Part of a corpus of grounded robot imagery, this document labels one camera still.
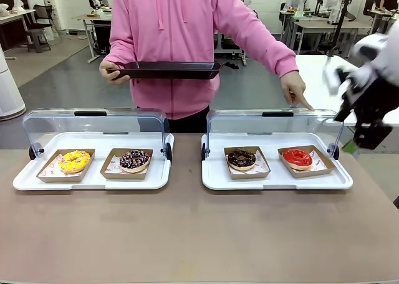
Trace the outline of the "black cabinet under desk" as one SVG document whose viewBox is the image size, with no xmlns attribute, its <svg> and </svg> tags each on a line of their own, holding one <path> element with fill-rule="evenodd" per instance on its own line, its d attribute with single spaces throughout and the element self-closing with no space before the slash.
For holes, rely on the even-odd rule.
<svg viewBox="0 0 399 284">
<path fill-rule="evenodd" d="M 111 22 L 95 23 L 94 31 L 98 50 L 104 55 L 108 54 L 110 52 Z"/>
</svg>

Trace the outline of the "person in pink hoodie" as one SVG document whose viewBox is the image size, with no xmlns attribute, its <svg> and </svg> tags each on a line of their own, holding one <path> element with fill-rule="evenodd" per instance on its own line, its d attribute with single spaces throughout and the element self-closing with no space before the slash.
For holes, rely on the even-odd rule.
<svg viewBox="0 0 399 284">
<path fill-rule="evenodd" d="M 133 45 L 136 62 L 212 62 L 214 32 L 220 31 L 251 57 L 260 27 L 240 0 L 113 0 L 110 48 L 116 41 Z M 218 77 L 130 82 L 136 106 L 165 112 L 172 133 L 204 133 L 218 88 Z"/>
</svg>

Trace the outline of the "red frosted donut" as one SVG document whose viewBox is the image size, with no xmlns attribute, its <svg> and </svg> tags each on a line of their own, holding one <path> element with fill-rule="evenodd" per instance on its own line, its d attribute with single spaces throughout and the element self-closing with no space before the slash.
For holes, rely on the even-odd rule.
<svg viewBox="0 0 399 284">
<path fill-rule="evenodd" d="M 310 153 L 312 150 L 316 150 L 318 155 L 321 157 L 322 161 L 324 164 L 327 166 L 327 169 L 321 170 L 321 171 L 307 171 L 307 172 L 301 172 L 301 173 L 296 173 L 294 170 L 288 165 L 288 163 L 284 160 L 282 154 L 284 151 L 287 149 L 291 148 L 297 148 L 301 149 L 305 152 Z M 291 173 L 293 178 L 299 179 L 299 178 L 306 178 L 306 177 L 313 177 L 313 176 L 322 176 L 326 174 L 330 174 L 334 169 L 335 165 L 334 163 L 330 160 L 328 156 L 326 156 L 323 152 L 321 152 L 316 146 L 314 145 L 305 145 L 305 146 L 295 146 L 295 147 L 289 147 L 289 148 L 279 148 L 277 150 L 279 159 L 282 161 L 283 165 L 288 169 L 288 171 Z"/>
</svg>

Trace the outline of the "white table with dark legs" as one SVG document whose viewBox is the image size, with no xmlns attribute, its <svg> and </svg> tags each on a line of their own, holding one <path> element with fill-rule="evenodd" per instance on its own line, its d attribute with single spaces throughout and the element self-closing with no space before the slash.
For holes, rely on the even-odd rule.
<svg viewBox="0 0 399 284">
<path fill-rule="evenodd" d="M 23 11 L 17 11 L 15 13 L 11 13 L 9 16 L 0 16 L 0 26 L 10 23 L 10 22 L 13 22 L 13 21 L 16 21 L 16 20 L 21 20 L 21 19 L 23 20 L 24 15 L 32 14 L 35 11 L 36 10 L 34 10 L 34 9 L 23 9 Z M 23 21 L 23 24 L 24 24 L 24 28 L 26 30 L 27 27 L 26 27 L 26 23 L 24 21 Z M 16 60 L 17 59 L 16 57 L 5 56 L 4 55 L 5 52 L 3 50 L 2 50 L 2 52 L 3 52 L 4 60 Z"/>
</svg>

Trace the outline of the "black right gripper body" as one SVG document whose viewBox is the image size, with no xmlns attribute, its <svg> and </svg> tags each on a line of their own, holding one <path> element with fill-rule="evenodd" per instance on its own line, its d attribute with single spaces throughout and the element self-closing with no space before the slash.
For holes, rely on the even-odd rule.
<svg viewBox="0 0 399 284">
<path fill-rule="evenodd" d="M 381 123 L 387 113 L 399 107 L 399 85 L 370 67 L 352 71 L 339 68 L 338 78 L 342 82 L 349 81 L 340 109 L 350 108 L 357 123 Z"/>
</svg>

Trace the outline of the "red glazed donut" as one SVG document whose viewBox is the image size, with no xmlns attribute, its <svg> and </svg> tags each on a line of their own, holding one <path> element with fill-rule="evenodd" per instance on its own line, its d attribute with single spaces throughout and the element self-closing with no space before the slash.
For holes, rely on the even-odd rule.
<svg viewBox="0 0 399 284">
<path fill-rule="evenodd" d="M 307 171 L 311 168 L 313 160 L 308 152 L 301 149 L 287 149 L 282 154 L 288 165 L 297 171 Z"/>
</svg>

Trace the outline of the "white printed paper liner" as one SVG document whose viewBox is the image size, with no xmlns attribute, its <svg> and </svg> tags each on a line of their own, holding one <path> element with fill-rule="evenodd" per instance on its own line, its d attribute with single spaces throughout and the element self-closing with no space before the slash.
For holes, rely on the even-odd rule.
<svg viewBox="0 0 399 284">
<path fill-rule="evenodd" d="M 294 170 L 296 173 L 301 173 L 301 172 L 307 172 L 307 171 L 321 171 L 327 169 L 327 166 L 324 164 L 322 161 L 321 157 L 318 155 L 316 150 L 312 150 L 309 153 L 310 157 L 312 158 L 312 164 L 308 167 L 303 167 L 300 169 L 296 169 L 293 167 L 293 165 L 290 164 L 290 167 Z"/>
<path fill-rule="evenodd" d="M 56 157 L 50 161 L 39 174 L 38 177 L 57 178 L 57 177 L 72 177 L 80 176 L 83 171 L 88 168 L 92 162 L 92 159 L 88 159 L 86 165 L 78 172 L 72 173 L 71 171 L 63 172 L 60 168 L 60 162 L 62 161 L 63 155 L 57 154 Z"/>
<path fill-rule="evenodd" d="M 257 150 L 256 152 L 253 153 L 255 157 L 254 164 L 252 166 L 248 166 L 247 170 L 240 170 L 240 169 L 235 169 L 231 164 L 230 161 L 228 160 L 229 155 L 226 156 L 226 160 L 228 161 L 228 167 L 230 170 L 230 173 L 233 175 L 251 175 L 252 177 L 254 175 L 261 175 L 261 174 L 267 174 L 270 172 L 270 169 L 264 160 L 264 157 L 262 154 Z"/>
<path fill-rule="evenodd" d="M 146 173 L 149 165 L 150 165 L 150 160 L 149 160 L 142 166 L 139 166 L 138 168 L 123 168 L 120 165 L 120 157 L 113 156 L 111 160 L 108 163 L 108 166 L 105 168 L 105 173 L 106 174 L 143 174 Z"/>
</svg>

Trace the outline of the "white round air purifier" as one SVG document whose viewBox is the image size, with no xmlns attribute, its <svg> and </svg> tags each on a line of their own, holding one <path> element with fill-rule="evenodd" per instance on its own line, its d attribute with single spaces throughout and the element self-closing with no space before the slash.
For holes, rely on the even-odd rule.
<svg viewBox="0 0 399 284">
<path fill-rule="evenodd" d="M 7 65 L 0 44 L 0 121 L 23 115 L 26 105 Z"/>
</svg>

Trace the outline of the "chocolate sprinkle donut with drizzle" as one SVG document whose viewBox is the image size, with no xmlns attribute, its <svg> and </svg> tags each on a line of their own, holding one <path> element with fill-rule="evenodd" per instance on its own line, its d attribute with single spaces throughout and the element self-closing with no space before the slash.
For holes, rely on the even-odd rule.
<svg viewBox="0 0 399 284">
<path fill-rule="evenodd" d="M 124 153 L 127 153 L 131 151 L 132 149 L 126 149 L 126 148 L 113 148 L 109 152 L 106 160 L 104 161 L 104 164 L 100 170 L 101 175 L 108 180 L 144 180 L 146 177 L 146 173 L 143 174 L 106 174 L 105 173 L 105 168 L 108 166 L 109 161 L 113 156 L 121 157 Z M 147 152 L 150 155 L 150 158 L 152 159 L 152 154 L 153 150 L 152 149 L 143 149 L 145 152 Z"/>
</svg>

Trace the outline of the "yellow sprinkled donut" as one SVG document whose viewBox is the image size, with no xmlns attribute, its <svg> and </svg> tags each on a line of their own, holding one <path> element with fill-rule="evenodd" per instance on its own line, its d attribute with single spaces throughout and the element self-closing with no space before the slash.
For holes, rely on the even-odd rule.
<svg viewBox="0 0 399 284">
<path fill-rule="evenodd" d="M 75 150 L 63 155 L 59 161 L 60 170 L 63 173 L 74 174 L 84 170 L 91 159 L 91 155 L 82 150 Z"/>
</svg>

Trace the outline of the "person's left forearm pink sleeve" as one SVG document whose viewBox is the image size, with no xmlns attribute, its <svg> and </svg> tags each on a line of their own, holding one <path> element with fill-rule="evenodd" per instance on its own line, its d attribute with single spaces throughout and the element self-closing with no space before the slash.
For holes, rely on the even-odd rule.
<svg viewBox="0 0 399 284">
<path fill-rule="evenodd" d="M 296 54 L 281 41 L 276 40 L 265 28 L 257 28 L 251 39 L 253 46 L 249 54 L 280 78 L 290 72 L 298 72 Z"/>
</svg>

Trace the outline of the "dark brown serving tray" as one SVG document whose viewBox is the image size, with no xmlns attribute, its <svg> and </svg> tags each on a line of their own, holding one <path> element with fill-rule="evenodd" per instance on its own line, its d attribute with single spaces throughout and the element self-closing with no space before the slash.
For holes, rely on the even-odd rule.
<svg viewBox="0 0 399 284">
<path fill-rule="evenodd" d="M 108 69 L 107 72 L 119 71 L 118 78 L 128 75 L 135 79 L 169 80 L 211 80 L 223 66 L 217 62 L 131 62 L 117 65 L 116 69 Z"/>
</svg>

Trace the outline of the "chocolate frosted donut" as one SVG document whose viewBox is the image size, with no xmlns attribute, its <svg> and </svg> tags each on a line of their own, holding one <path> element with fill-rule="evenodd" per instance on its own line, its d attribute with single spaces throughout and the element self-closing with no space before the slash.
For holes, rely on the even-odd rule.
<svg viewBox="0 0 399 284">
<path fill-rule="evenodd" d="M 262 154 L 262 156 L 264 157 L 264 160 L 266 161 L 266 163 L 267 163 L 267 165 L 268 165 L 268 167 L 269 167 L 269 164 L 268 164 L 268 162 L 267 162 L 267 160 L 266 160 L 266 158 L 265 158 L 265 156 L 264 156 L 264 154 L 263 154 L 263 152 L 261 151 L 261 149 L 260 149 L 259 146 L 226 147 L 226 148 L 224 148 L 224 155 L 225 155 L 225 158 L 226 158 L 226 156 L 227 156 L 231 151 L 233 151 L 234 149 L 246 149 L 246 150 L 249 150 L 249 151 L 252 152 L 252 153 L 254 153 L 254 152 L 256 152 L 256 151 L 258 150 L 258 151 Z M 266 178 L 266 177 L 270 174 L 270 172 L 269 172 L 269 173 L 267 173 L 267 174 L 254 175 L 254 176 L 252 177 L 251 175 L 233 175 L 233 174 L 230 173 L 229 167 L 228 167 L 228 171 L 229 171 L 229 174 L 230 174 L 232 180 L 238 180 L 238 179 L 259 179 L 259 178 L 262 179 L 262 178 Z"/>
</svg>

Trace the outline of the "white side table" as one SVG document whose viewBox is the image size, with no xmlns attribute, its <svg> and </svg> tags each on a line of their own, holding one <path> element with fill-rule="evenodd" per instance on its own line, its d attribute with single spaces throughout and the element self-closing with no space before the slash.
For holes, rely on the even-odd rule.
<svg viewBox="0 0 399 284">
<path fill-rule="evenodd" d="M 308 103 L 315 109 L 338 112 L 342 104 L 340 96 L 346 91 L 347 83 L 340 86 L 340 95 L 330 96 L 322 75 L 326 59 L 326 55 L 297 55 L 296 63 L 299 68 L 299 73 L 306 85 L 304 96 Z M 357 69 L 356 66 L 339 56 L 333 56 L 330 60 L 330 65 L 333 67 L 342 67 L 345 70 Z M 399 126 L 399 108 L 387 113 L 383 121 L 394 127 Z M 356 117 L 354 113 L 351 113 L 345 119 L 346 125 L 354 126 L 355 122 Z"/>
</svg>

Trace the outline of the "chocolate donut coloured sprinkles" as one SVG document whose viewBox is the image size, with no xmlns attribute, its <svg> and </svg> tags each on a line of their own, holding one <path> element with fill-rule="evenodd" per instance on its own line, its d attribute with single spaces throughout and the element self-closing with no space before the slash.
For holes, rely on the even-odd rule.
<svg viewBox="0 0 399 284">
<path fill-rule="evenodd" d="M 143 171 L 150 163 L 150 155 L 144 150 L 134 149 L 124 153 L 119 160 L 121 169 L 127 173 Z"/>
</svg>

